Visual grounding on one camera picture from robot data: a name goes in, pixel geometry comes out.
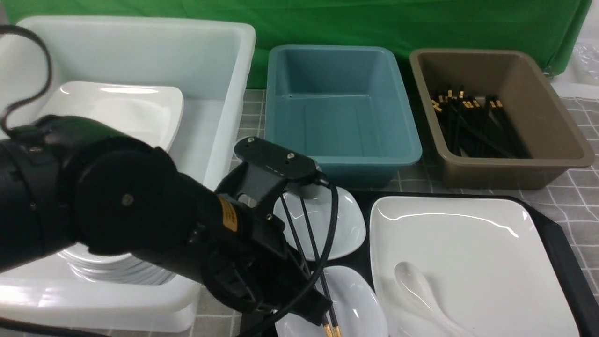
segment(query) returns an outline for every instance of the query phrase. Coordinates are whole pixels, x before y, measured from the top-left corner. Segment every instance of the yellow label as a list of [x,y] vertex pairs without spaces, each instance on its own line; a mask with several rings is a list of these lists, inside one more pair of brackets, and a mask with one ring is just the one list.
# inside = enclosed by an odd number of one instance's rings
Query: yellow label
[[217,197],[223,209],[223,225],[231,231],[237,232],[237,213],[233,205],[218,195]]

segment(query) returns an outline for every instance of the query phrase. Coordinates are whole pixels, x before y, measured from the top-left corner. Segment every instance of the gray checkered tablecloth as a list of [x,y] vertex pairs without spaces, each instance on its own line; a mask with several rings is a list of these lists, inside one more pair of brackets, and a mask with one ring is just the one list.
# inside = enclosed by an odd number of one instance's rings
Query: gray checkered tablecloth
[[[238,138],[264,136],[264,95],[247,91]],[[599,154],[599,100],[562,99],[586,138]],[[422,111],[414,116],[420,133],[423,157],[414,166],[401,170],[384,190],[401,192],[510,195],[526,201],[562,225],[595,298],[599,300],[599,161],[590,168],[570,170],[547,188],[538,191],[447,189],[441,184],[440,168]],[[239,164],[233,158],[231,168]],[[241,315],[215,300],[206,288],[199,297],[195,323],[182,333],[93,330],[113,337],[230,337],[239,331]],[[25,337],[0,330],[0,336]]]

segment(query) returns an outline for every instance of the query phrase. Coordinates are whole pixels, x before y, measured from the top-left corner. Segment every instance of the black tray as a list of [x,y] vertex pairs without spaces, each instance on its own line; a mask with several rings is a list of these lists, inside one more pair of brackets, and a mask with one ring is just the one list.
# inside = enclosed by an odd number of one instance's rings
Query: black tray
[[[513,197],[499,197],[494,195],[458,195],[458,194],[424,194],[424,193],[399,193],[399,192],[371,192],[371,191],[350,191],[354,196],[366,223],[366,239],[364,243],[355,252],[335,260],[327,262],[327,266],[346,266],[357,271],[374,289],[373,278],[370,266],[370,210],[374,202],[382,197],[390,195],[401,195],[411,197],[444,197],[444,198],[485,198],[485,199],[505,199],[511,200],[522,205],[530,214],[543,246],[547,251],[547,256],[551,261],[555,275],[564,291],[564,295],[581,337],[599,337],[599,305],[593,296],[591,289],[586,281],[574,252],[564,234],[562,228],[541,214],[528,204]],[[246,314],[241,318],[241,331],[253,326],[264,319],[263,314]],[[262,337],[277,337],[274,326],[262,334]]]

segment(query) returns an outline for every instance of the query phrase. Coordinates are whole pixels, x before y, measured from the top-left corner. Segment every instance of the chopsticks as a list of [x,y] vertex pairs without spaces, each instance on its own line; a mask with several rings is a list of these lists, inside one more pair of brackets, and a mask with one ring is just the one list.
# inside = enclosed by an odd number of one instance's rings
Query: chopsticks
[[496,95],[482,107],[475,97],[459,91],[435,91],[431,97],[447,149],[454,155],[478,158],[531,158],[509,114]]
[[[297,234],[297,231],[295,229],[293,220],[291,219],[291,213],[289,213],[289,208],[287,207],[287,203],[285,202],[285,198],[283,196],[281,196],[280,198],[281,198],[281,203],[283,204],[283,208],[285,209],[285,215],[287,216],[287,221],[289,223],[289,228],[291,229],[291,234],[293,235],[294,241],[295,241],[295,245],[298,248],[298,252],[299,252],[299,255],[300,255],[300,259],[301,259],[301,267],[304,269],[305,273],[309,276],[310,275],[310,270],[308,269],[308,264],[307,264],[307,262],[305,260],[304,249],[301,246],[300,238],[299,238],[299,236]],[[306,224],[306,227],[308,228],[308,234],[310,235],[310,242],[312,244],[312,250],[314,252],[314,261],[316,263],[318,263],[318,261],[319,261],[318,249],[316,248],[316,241],[314,239],[314,233],[312,232],[312,226],[310,225],[310,219],[308,217],[308,211],[307,211],[307,209],[305,207],[304,198],[300,197],[299,199],[301,200],[301,207],[302,207],[302,210],[304,212],[305,224]],[[325,293],[325,297],[330,300],[331,299],[331,293],[329,291],[328,284],[326,283],[326,277],[325,277],[325,273],[324,272],[320,276],[320,283],[322,284],[322,290]],[[325,331],[326,337],[341,337],[341,330],[339,328],[339,323],[337,321],[337,315],[335,314],[335,309],[333,308],[332,305],[329,308],[329,315],[331,316],[331,323],[333,325],[332,329],[331,329],[331,324],[329,323],[329,320],[326,317],[326,314],[324,314],[322,316],[322,327],[323,327],[323,329]]]
[[[318,248],[316,247],[316,240],[314,239],[314,232],[312,232],[312,225],[310,224],[310,218],[308,217],[308,210],[305,208],[304,198],[300,197],[299,200],[301,201],[301,209],[305,215],[305,225],[308,228],[308,235],[310,236],[310,243],[312,244],[314,262],[318,263],[320,260],[320,255],[318,253]],[[322,276],[320,276],[320,283],[322,284],[322,290],[324,291],[326,298],[331,299],[331,293],[329,292],[329,286],[326,283],[325,273],[322,273]],[[337,315],[335,314],[335,309],[332,305],[331,309],[329,310],[329,315],[331,316],[331,323],[333,324],[334,336],[341,337],[341,329],[339,328]]]

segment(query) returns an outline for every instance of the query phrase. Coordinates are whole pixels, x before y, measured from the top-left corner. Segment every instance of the green backdrop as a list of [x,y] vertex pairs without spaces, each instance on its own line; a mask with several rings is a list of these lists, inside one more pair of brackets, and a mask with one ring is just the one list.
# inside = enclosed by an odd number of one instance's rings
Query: green backdrop
[[281,44],[385,47],[404,77],[422,47],[515,49],[564,71],[591,0],[2,0],[11,22],[34,15],[188,17],[249,23],[257,42],[249,88],[264,88]]

